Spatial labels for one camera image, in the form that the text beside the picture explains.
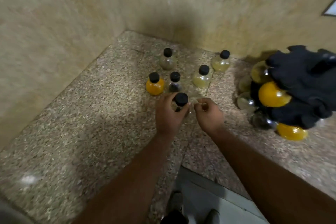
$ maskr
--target forearm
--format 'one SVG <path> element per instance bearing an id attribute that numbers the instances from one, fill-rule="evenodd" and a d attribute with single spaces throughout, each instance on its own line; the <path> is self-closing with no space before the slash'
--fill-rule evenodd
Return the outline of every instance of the forearm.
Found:
<path id="1" fill-rule="evenodd" d="M 336 201 L 259 154 L 226 130 L 212 136 L 271 223 L 334 223 Z"/>
<path id="2" fill-rule="evenodd" d="M 146 217 L 173 136 L 156 134 L 73 224 L 138 224 Z"/>

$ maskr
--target terrazzo floor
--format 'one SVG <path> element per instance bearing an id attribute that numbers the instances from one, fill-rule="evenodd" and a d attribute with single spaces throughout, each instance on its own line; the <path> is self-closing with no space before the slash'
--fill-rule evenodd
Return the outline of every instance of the terrazzo floor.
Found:
<path id="1" fill-rule="evenodd" d="M 164 48 L 172 48 L 185 90 L 212 98 L 230 131 L 309 183 L 336 198 L 334 117 L 310 130 L 301 142 L 258 131 L 234 104 L 239 79 L 251 65 L 233 59 L 225 74 L 213 73 L 208 89 L 191 85 L 191 75 L 210 64 L 212 52 L 186 48 L 126 31 L 85 69 L 22 134 L 0 153 L 2 194 L 39 223 L 70 223 L 155 133 L 158 97 L 145 91 L 158 71 Z M 182 125 L 156 185 L 147 223 L 159 222 L 180 165 L 249 198 L 225 158 L 190 117 Z"/>

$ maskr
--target shoe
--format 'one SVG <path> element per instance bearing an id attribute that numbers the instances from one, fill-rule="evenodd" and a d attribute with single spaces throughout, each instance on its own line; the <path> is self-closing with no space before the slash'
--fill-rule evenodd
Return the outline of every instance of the shoe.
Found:
<path id="1" fill-rule="evenodd" d="M 170 199 L 168 201 L 167 205 L 167 214 L 172 211 L 179 211 L 183 214 L 183 195 L 182 192 L 176 191 L 173 192 L 170 196 Z"/>
<path id="2" fill-rule="evenodd" d="M 215 209 L 212 209 L 205 218 L 204 224 L 219 224 L 220 214 Z"/>

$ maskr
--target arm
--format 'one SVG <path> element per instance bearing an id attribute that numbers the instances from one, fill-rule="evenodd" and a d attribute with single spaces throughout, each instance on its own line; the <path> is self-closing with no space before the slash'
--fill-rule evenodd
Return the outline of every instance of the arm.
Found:
<path id="1" fill-rule="evenodd" d="M 73 224 L 138 224 L 145 220 L 170 145 L 190 106 L 174 112 L 170 106 L 174 96 L 163 96 L 157 102 L 153 139 L 89 202 Z"/>
<path id="2" fill-rule="evenodd" d="M 197 120 L 218 146 L 247 192 L 271 223 L 336 223 L 336 201 L 264 157 L 224 127 L 208 98 L 195 106 Z"/>

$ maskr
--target clear bottle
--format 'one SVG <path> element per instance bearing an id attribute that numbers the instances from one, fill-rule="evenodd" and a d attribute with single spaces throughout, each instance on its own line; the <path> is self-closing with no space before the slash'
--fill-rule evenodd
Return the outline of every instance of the clear bottle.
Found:
<path id="1" fill-rule="evenodd" d="M 188 103 L 188 95 L 185 93 L 177 93 L 172 102 L 172 108 L 175 112 L 179 112 Z"/>
<path id="2" fill-rule="evenodd" d="M 227 50 L 222 51 L 219 55 L 214 57 L 211 65 L 215 71 L 225 73 L 231 64 L 230 52 Z"/>
<path id="3" fill-rule="evenodd" d="M 292 96 L 280 89 L 275 82 L 267 82 L 258 91 L 260 102 L 266 107 L 281 107 L 289 103 Z"/>
<path id="4" fill-rule="evenodd" d="M 243 92 L 238 96 L 237 106 L 239 109 L 247 111 L 248 113 L 253 113 L 257 109 L 254 100 L 251 98 L 250 92 L 248 91 Z"/>
<path id="5" fill-rule="evenodd" d="M 157 72 L 153 72 L 149 74 L 149 79 L 146 82 L 146 90 L 151 95 L 159 95 L 164 91 L 165 82 L 162 78 L 160 78 Z"/>
<path id="6" fill-rule="evenodd" d="M 241 78 L 239 83 L 238 83 L 239 92 L 250 91 L 251 90 L 251 82 L 252 82 L 252 78 L 249 74 L 244 76 L 243 78 Z"/>
<path id="7" fill-rule="evenodd" d="M 272 78 L 268 72 L 269 66 L 266 65 L 266 61 L 259 61 L 251 70 L 251 78 L 254 82 L 264 84 L 272 81 Z"/>
<path id="8" fill-rule="evenodd" d="M 201 65 L 198 72 L 196 72 L 192 78 L 192 82 L 196 87 L 206 88 L 211 82 L 211 75 L 209 74 L 209 67 L 207 65 Z"/>
<path id="9" fill-rule="evenodd" d="M 282 138 L 292 141 L 300 141 L 308 136 L 307 130 L 283 123 L 278 123 L 276 130 Z"/>
<path id="10" fill-rule="evenodd" d="M 176 60 L 171 48 L 165 48 L 163 50 L 163 55 L 160 57 L 159 63 L 164 70 L 173 70 L 176 67 Z"/>
<path id="11" fill-rule="evenodd" d="M 277 123 L 271 120 L 267 114 L 263 113 L 261 110 L 256 111 L 251 117 L 251 124 L 255 128 L 259 128 L 262 130 L 273 129 L 277 128 Z"/>
<path id="12" fill-rule="evenodd" d="M 169 92 L 181 92 L 182 91 L 182 85 L 180 82 L 181 76 L 179 72 L 172 72 L 170 74 L 170 83 L 168 86 Z"/>

